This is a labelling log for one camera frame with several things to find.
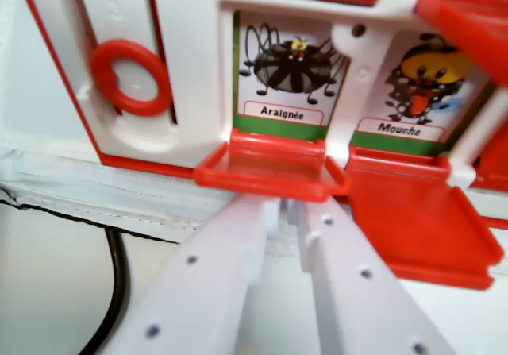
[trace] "cartoon fly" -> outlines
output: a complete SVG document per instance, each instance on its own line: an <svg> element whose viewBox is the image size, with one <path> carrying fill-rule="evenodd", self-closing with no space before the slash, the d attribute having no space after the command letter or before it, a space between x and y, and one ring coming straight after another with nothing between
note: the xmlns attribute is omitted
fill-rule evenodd
<svg viewBox="0 0 508 355"><path fill-rule="evenodd" d="M248 51L249 37L256 38L258 52L255 57ZM333 48L330 39L318 47L299 37L281 43L277 28L270 28L267 23L261 25L259 32L253 25L247 27L245 55L247 60L244 65L247 69L240 69L239 73L249 76L254 67L254 74L264 85L264 89L257 91L258 95L266 95L269 87L276 91L307 93L307 102L311 105L318 103L317 99L312 98L313 92L324 85L323 94L326 97L335 95L329 86L337 82L335 77L347 60Z"/></svg>
<svg viewBox="0 0 508 355"><path fill-rule="evenodd" d="M386 80L394 87L388 96L397 102L386 101L397 110L389 115L393 121L406 117L417 119L419 125L432 122L429 112L453 106L443 98L457 94L472 69L471 62L443 37L423 33L420 40L425 43L410 49Z"/></svg>

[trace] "black cable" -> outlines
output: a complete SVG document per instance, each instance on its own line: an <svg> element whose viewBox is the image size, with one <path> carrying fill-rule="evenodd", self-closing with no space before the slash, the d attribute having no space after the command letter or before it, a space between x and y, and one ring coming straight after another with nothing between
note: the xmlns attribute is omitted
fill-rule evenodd
<svg viewBox="0 0 508 355"><path fill-rule="evenodd" d="M88 341L87 345L83 347L79 355L91 355L96 353L111 332L116 328L124 306L124 301L129 290L129 266L125 259L124 245L121 240L121 234L115 229L105 228L106 238L110 246L111 260L113 262L113 294L111 295L110 307L101 322L101 325L95 331L95 334Z"/></svg>
<svg viewBox="0 0 508 355"><path fill-rule="evenodd" d="M33 206L29 204L21 204L15 206L0 200L0 204L12 206L18 210L40 210L52 214L59 218L66 218L67 220L84 222L94 226L101 226L104 228L108 246L110 247L111 261L113 264L113 293L111 295L110 306L101 322L101 325L97 328L92 338L83 347L79 355L92 355L96 353L106 343L106 340L110 334L116 329L117 324L121 321L123 313L125 312L127 302L129 301L130 295L130 278L129 278L129 265L125 256L125 248L121 239L121 230L114 226L106 226L100 223L95 223L90 220L77 218L54 210L48 210L40 206Z"/></svg>

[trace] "white surface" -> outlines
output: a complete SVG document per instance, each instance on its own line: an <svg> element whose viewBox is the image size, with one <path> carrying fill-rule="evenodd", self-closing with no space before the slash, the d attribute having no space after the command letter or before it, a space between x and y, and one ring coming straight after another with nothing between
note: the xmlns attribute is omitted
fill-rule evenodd
<svg viewBox="0 0 508 355"><path fill-rule="evenodd" d="M469 187L464 193L482 216L508 220L508 194L506 192Z"/></svg>
<svg viewBox="0 0 508 355"><path fill-rule="evenodd" d="M0 352L77 353L110 300L113 280L102 229L8 206L0 206L0 222ZM508 232L493 231L507 250ZM177 245L122 236L136 306ZM402 285L459 355L508 352L508 272L496 274L487 291ZM302 273L297 258L265 257L261 282L248 291L237 354L319 354L310 276Z"/></svg>
<svg viewBox="0 0 508 355"><path fill-rule="evenodd" d="M125 316L104 353L231 353L247 287L259 280L267 233L279 221L278 205L278 199L242 195L203 224Z"/></svg>
<svg viewBox="0 0 508 355"><path fill-rule="evenodd" d="M334 199L292 202L290 214L312 275L323 355L454 353Z"/></svg>
<svg viewBox="0 0 508 355"><path fill-rule="evenodd" d="M78 353L113 290L104 230L4 205L0 222L0 353ZM176 245L122 236L135 304Z"/></svg>
<svg viewBox="0 0 508 355"><path fill-rule="evenodd" d="M448 160L452 171L447 180L448 184L462 188L471 186L476 179L473 162L507 116L508 90L500 88L491 96L449 153Z"/></svg>

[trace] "white plastic panel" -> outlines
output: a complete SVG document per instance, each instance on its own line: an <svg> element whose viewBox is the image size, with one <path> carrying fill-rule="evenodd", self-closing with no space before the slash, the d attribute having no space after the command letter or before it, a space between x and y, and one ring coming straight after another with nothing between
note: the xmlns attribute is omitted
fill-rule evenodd
<svg viewBox="0 0 508 355"><path fill-rule="evenodd" d="M233 12L255 10L326 20L333 25L334 44L352 58L327 137L327 153L344 166L391 38L401 28L432 30L414 16L416 1L378 0L373 7L363 7L316 0L156 0L178 126L172 126L165 114L119 118L112 107L103 105L91 82L80 88L79 102L103 152L195 167L231 133ZM124 31L129 39L153 43L147 32L150 23L141 20L148 12L147 0L85 0L85 4L99 39L118 37ZM102 20L108 17L113 20ZM115 22L118 27L112 28ZM355 38L351 29L358 23L365 24L367 32ZM133 25L136 31L130 32Z"/></svg>
<svg viewBox="0 0 508 355"><path fill-rule="evenodd" d="M290 214L312 275L323 355L454 353L335 200L291 201Z"/></svg>
<svg viewBox="0 0 508 355"><path fill-rule="evenodd" d="M104 353L233 353L249 284L279 222L279 199L242 195L179 248Z"/></svg>
<svg viewBox="0 0 508 355"><path fill-rule="evenodd" d="M451 173L447 180L449 185L463 188L471 186L476 179L473 162L507 116L508 90L501 88L491 96L450 151L448 160Z"/></svg>
<svg viewBox="0 0 508 355"><path fill-rule="evenodd" d="M88 57L91 44L75 0L33 0L65 74L77 93L91 83Z"/></svg>

